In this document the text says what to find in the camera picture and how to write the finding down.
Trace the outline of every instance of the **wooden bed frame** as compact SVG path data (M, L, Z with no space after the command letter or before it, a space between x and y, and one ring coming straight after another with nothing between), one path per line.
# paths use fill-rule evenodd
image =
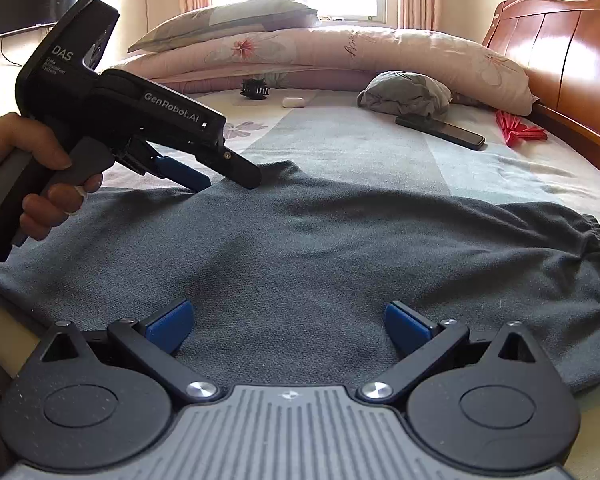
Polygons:
M526 70L530 119L600 170L600 0L507 0L482 44Z

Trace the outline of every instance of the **gray cloth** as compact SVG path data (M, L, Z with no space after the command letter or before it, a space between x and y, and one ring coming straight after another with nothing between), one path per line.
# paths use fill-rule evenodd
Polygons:
M398 360L391 300L474 330L522 320L574 390L600 381L593 218L262 169L252 191L105 189L14 249L0 294L45 326L83 329L185 296L196 325L177 357L224 385L360 385Z
M438 116L449 110L451 91L423 74L383 72L358 95L358 106L391 115Z

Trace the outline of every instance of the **black hair clip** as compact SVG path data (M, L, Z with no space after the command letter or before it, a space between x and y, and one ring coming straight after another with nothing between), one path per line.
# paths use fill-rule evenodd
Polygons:
M244 95L255 101L261 101L269 95L269 87L264 82L264 79L245 79L242 82L242 92L240 92L240 95Z

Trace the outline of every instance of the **circular pivot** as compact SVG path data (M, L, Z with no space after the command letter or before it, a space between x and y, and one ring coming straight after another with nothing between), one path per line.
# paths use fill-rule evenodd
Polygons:
M367 399L386 399L394 390L386 383L367 383L362 386L362 394Z
M218 387L206 381L196 381L187 386L187 394L194 399L208 399L209 397L213 397L217 392Z

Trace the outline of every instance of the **smartphone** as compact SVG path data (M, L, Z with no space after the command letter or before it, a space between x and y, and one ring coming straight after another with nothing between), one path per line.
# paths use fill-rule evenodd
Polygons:
M454 142L471 150L479 150L484 144L484 137L452 124L446 124L418 114L406 114L395 118L395 123L407 128L413 128L426 134L440 137L440 139Z

